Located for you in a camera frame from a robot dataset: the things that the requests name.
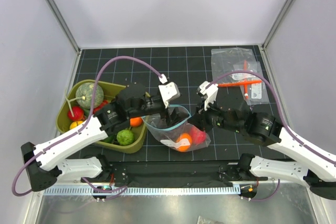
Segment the light green toy cabbage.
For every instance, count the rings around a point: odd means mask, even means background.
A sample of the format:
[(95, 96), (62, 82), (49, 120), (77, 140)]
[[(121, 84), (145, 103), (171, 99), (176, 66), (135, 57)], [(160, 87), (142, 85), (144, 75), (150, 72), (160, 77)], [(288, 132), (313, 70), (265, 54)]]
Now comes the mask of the light green toy cabbage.
[(121, 146), (128, 146), (134, 143), (134, 134), (130, 129), (125, 129), (117, 133), (117, 142)]

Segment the yellow toy fruit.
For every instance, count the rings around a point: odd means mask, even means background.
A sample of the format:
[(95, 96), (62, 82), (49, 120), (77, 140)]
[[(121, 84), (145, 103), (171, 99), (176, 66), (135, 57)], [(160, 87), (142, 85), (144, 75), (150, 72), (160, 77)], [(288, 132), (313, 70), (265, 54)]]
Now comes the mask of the yellow toy fruit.
[(79, 126), (80, 124), (82, 124), (82, 123), (83, 123), (82, 120), (80, 120), (80, 121), (74, 121), (74, 122), (72, 122), (72, 123), (70, 124), (69, 129), (72, 130), (72, 129), (78, 127), (78, 126)]

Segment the black grid mat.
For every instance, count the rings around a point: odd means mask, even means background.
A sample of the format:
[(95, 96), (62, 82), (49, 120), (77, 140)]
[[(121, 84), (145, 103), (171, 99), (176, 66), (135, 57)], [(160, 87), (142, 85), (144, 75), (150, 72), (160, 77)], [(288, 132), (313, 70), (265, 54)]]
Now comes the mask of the black grid mat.
[[(174, 81), (181, 92), (175, 103), (194, 112), (200, 102), (196, 93), (197, 87), (203, 81), (212, 80), (211, 50), (211, 47), (202, 46), (86, 49), (82, 51), (77, 61), (74, 82), (94, 79), (101, 67), (115, 56), (131, 56), (147, 62)], [(158, 87), (158, 80), (153, 72), (129, 60), (119, 60), (111, 64), (104, 71), (101, 80), (121, 85), (139, 82), (145, 85), (150, 94), (155, 94)], [(208, 147), (187, 153), (167, 148), (148, 133), (141, 149), (133, 154), (123, 154), (99, 145), (90, 145), (72, 157), (77, 159), (102, 154), (113, 162), (212, 161), (236, 160), (241, 154), (249, 153), (267, 159), (285, 159), (284, 154), (250, 144), (237, 133), (213, 129), (209, 136), (211, 142)]]

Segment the perforated metal rail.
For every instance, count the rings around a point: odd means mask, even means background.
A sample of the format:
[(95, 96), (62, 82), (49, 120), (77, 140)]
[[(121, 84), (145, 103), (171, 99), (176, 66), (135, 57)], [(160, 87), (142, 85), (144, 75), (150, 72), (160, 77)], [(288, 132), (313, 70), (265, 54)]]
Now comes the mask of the perforated metal rail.
[[(240, 186), (214, 188), (128, 188), (122, 196), (179, 196), (179, 195), (239, 195)], [(112, 196), (112, 193), (94, 191), (88, 185), (58, 185), (44, 191), (45, 196)]]

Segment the red toy radish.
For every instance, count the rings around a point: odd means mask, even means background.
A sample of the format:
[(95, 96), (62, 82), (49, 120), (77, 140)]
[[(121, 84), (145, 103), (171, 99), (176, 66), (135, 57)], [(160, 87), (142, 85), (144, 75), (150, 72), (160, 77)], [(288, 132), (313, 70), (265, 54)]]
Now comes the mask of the red toy radish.
[(69, 119), (71, 119), (73, 122), (75, 121), (81, 121), (84, 118), (84, 111), (81, 107), (79, 106), (72, 106), (71, 102), (80, 100), (81, 98), (73, 98), (73, 99), (68, 99), (66, 98), (66, 102), (69, 107), (69, 111), (67, 113), (67, 116)]

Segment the olive green plastic bin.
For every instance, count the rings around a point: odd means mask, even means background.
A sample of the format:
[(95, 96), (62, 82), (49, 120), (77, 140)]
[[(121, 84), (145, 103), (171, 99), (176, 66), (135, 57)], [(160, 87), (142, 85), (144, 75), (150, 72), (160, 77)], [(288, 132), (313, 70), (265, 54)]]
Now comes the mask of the olive green plastic bin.
[[(65, 102), (56, 118), (56, 127), (63, 134), (77, 126), (79, 122), (84, 121), (90, 112), (90, 102), (94, 80), (83, 80), (74, 85), (67, 98), (70, 103)], [(95, 102), (101, 102), (95, 105), (93, 112), (97, 112), (104, 105), (112, 102), (115, 96), (125, 89), (125, 86), (99, 81)], [(114, 151), (123, 153), (135, 153), (143, 145), (147, 129), (141, 118), (132, 119), (130, 126), (122, 133), (114, 133), (112, 136), (95, 142), (99, 145)]]

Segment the orange toy tangerine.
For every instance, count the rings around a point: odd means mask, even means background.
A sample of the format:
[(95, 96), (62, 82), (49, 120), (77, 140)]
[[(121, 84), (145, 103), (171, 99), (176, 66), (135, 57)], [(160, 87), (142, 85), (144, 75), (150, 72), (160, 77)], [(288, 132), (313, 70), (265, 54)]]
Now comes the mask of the orange toy tangerine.
[(192, 145), (192, 137), (188, 133), (182, 133), (176, 141), (177, 151), (186, 152)]
[(131, 118), (130, 119), (130, 126), (131, 127), (139, 127), (143, 124), (143, 120), (141, 117)]

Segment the red toy strawberry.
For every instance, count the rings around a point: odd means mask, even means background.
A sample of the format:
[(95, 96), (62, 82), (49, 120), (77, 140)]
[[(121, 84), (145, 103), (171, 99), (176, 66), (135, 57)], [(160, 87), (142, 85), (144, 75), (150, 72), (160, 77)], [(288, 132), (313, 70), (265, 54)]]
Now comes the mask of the red toy strawberry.
[(93, 113), (96, 113), (97, 111), (99, 111), (100, 109), (102, 109), (108, 103), (109, 103), (108, 100), (103, 100), (102, 103), (99, 106), (97, 106), (96, 108), (94, 108)]

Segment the clear zip top bag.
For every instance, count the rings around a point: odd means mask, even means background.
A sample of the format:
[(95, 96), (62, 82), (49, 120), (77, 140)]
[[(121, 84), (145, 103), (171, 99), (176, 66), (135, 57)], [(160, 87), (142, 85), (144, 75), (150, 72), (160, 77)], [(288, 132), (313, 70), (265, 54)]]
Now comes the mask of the clear zip top bag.
[[(168, 127), (166, 120), (161, 119), (159, 114), (143, 116), (142, 119), (155, 140), (175, 151), (177, 151), (177, 139), (182, 133), (189, 134), (190, 129), (193, 127), (193, 125), (189, 124), (187, 120), (173, 127)], [(203, 144), (194, 145), (192, 143), (191, 147), (186, 152), (206, 148), (209, 146), (210, 142), (211, 139), (206, 133), (206, 140)]]

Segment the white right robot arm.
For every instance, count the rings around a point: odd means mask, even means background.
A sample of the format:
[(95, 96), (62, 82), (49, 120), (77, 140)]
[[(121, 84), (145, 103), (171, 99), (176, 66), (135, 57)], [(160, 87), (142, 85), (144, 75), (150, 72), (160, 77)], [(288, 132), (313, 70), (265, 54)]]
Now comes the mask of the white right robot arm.
[(216, 127), (238, 133), (252, 144), (292, 159), (277, 161), (243, 153), (236, 165), (234, 180), (273, 177), (303, 185), (321, 198), (335, 200), (335, 155), (311, 144), (276, 117), (252, 112), (247, 106), (223, 110), (216, 103), (207, 108), (201, 103), (188, 122), (203, 132)]

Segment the clear bag with orange tool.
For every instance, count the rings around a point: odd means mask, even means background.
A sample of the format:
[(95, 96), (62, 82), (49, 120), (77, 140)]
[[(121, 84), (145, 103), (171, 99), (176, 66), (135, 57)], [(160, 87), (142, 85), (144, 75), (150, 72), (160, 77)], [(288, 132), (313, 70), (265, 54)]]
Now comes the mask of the clear bag with orange tool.
[[(251, 49), (245, 48), (224, 48), (211, 50), (212, 77), (217, 79), (221, 75), (232, 71), (249, 71), (262, 76), (262, 68), (256, 60)], [(259, 78), (251, 74), (235, 73), (219, 80), (218, 84), (233, 84), (239, 87), (244, 100), (249, 106), (266, 104), (269, 102), (267, 87), (264, 82), (250, 83), (258, 81)]]

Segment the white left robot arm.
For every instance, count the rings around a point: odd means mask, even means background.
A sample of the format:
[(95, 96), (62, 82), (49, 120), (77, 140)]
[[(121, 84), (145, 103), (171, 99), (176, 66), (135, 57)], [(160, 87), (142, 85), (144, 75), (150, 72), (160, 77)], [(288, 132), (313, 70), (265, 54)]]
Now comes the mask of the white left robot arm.
[(158, 114), (169, 126), (182, 121), (186, 115), (169, 110), (169, 102), (179, 96), (180, 91), (174, 82), (160, 85), (158, 93), (152, 96), (146, 95), (143, 85), (132, 83), (74, 129), (42, 144), (23, 144), (20, 147), (24, 160), (22, 170), (27, 173), (31, 190), (45, 190), (65, 178), (96, 178), (99, 182), (106, 182), (111, 177), (111, 169), (105, 158), (67, 158), (128, 128), (132, 118)]

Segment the red toy apple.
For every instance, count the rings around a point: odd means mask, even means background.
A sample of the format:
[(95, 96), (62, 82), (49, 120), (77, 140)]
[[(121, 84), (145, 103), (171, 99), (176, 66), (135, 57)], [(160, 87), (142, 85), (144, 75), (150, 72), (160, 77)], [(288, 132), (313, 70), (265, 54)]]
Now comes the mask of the red toy apple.
[(189, 134), (192, 138), (192, 143), (194, 145), (200, 145), (203, 144), (206, 140), (206, 133), (199, 130), (198, 128), (196, 128), (195, 126), (193, 126), (190, 131)]

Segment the green toy melon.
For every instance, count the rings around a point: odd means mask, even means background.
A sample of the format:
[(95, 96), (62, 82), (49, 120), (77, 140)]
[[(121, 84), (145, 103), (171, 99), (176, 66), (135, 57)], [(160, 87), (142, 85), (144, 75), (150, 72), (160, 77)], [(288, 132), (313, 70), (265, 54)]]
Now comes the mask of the green toy melon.
[[(76, 100), (80, 107), (84, 109), (91, 108), (91, 100), (92, 100), (94, 86), (95, 85), (93, 82), (87, 82), (87, 83), (80, 85), (79, 88), (76, 90)], [(93, 108), (98, 107), (103, 102), (103, 100), (104, 100), (103, 89), (102, 87), (97, 85)]]

